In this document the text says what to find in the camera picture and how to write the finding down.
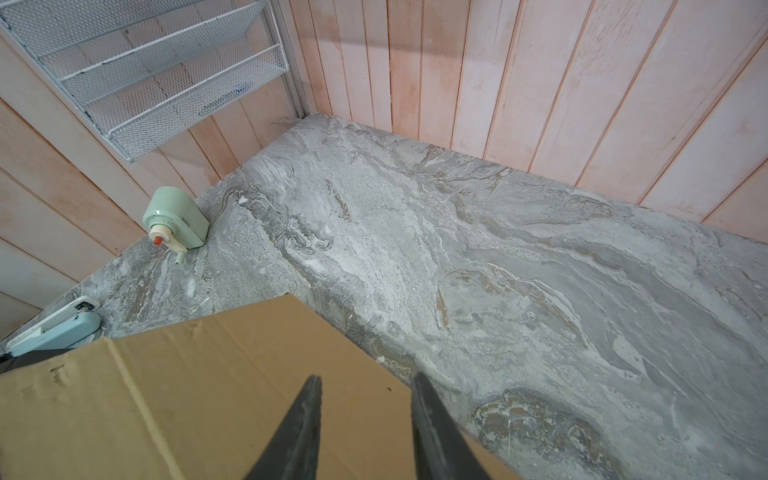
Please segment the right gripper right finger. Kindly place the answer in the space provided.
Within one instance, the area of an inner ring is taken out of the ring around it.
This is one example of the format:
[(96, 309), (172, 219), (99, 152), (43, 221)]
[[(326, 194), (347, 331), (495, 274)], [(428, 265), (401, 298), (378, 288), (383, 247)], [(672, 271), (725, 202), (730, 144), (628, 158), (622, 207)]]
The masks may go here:
[(490, 479), (422, 372), (412, 382), (411, 424), (418, 479)]

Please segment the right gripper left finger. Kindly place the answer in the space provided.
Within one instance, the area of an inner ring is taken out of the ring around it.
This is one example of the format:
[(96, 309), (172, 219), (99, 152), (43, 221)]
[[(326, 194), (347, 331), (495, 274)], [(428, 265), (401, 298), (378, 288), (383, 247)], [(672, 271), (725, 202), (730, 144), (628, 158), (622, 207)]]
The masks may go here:
[(315, 479), (321, 406), (321, 377), (310, 375), (245, 479)]

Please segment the brown cardboard box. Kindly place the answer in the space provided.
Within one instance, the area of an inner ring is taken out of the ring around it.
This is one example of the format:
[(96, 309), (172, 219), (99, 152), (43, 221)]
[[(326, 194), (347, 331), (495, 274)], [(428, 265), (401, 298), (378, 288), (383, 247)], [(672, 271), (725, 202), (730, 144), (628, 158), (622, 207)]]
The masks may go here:
[(5, 479), (243, 479), (304, 386), (321, 479), (414, 479), (411, 390), (285, 295), (1, 376)]

